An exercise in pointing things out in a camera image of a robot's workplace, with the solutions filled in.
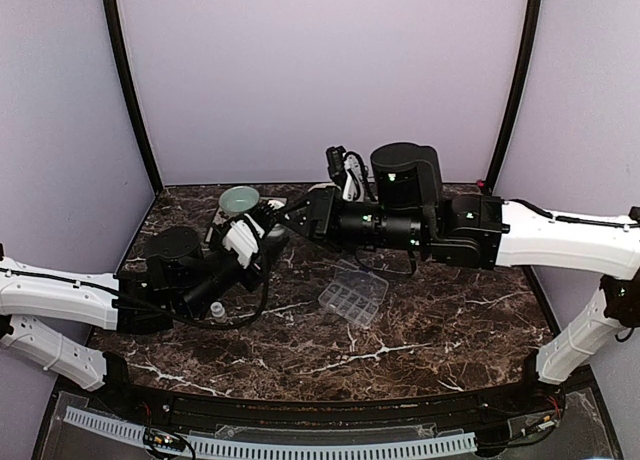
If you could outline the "white pill bottle orange label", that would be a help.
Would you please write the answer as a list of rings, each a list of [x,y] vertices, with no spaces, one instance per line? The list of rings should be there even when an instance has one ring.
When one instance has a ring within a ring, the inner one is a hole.
[[[263,241],[267,244],[275,243],[286,236],[286,227],[281,224],[276,224],[268,234],[265,235]]]

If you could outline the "clear plastic pill organizer box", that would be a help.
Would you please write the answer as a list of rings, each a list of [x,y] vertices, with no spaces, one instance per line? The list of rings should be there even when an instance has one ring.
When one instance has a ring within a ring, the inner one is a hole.
[[[335,264],[334,277],[319,304],[352,325],[368,329],[388,291],[388,281],[346,260]]]

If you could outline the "small white bottle cap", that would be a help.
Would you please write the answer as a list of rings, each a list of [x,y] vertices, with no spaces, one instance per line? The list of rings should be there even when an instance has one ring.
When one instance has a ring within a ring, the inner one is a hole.
[[[226,310],[220,302],[213,302],[210,305],[211,319],[216,323],[226,323],[228,320]]]

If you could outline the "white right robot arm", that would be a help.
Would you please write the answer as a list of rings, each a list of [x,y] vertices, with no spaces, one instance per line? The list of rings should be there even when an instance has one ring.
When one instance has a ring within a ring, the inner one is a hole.
[[[639,209],[613,217],[545,210],[521,199],[443,194],[436,150],[408,142],[370,156],[377,197],[352,201],[335,184],[290,201],[278,220],[336,250],[418,253],[454,267],[547,266],[600,274],[582,312],[533,358],[510,393],[521,414],[534,412],[611,337],[639,327]]]

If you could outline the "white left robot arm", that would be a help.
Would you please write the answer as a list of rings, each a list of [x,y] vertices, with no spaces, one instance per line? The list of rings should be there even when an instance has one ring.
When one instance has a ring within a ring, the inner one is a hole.
[[[267,238],[277,221],[277,207],[261,202],[213,226],[207,251],[195,229],[172,226],[147,241],[145,271],[128,276],[35,268],[2,256],[1,345],[84,390],[102,390],[103,401],[120,416],[134,415],[141,395],[128,384],[126,361],[82,346],[42,320],[132,335],[170,330],[177,323],[211,331],[242,328],[266,308],[270,269],[286,245]],[[237,322],[220,314],[206,322],[211,306],[237,284],[263,291],[254,312]]]

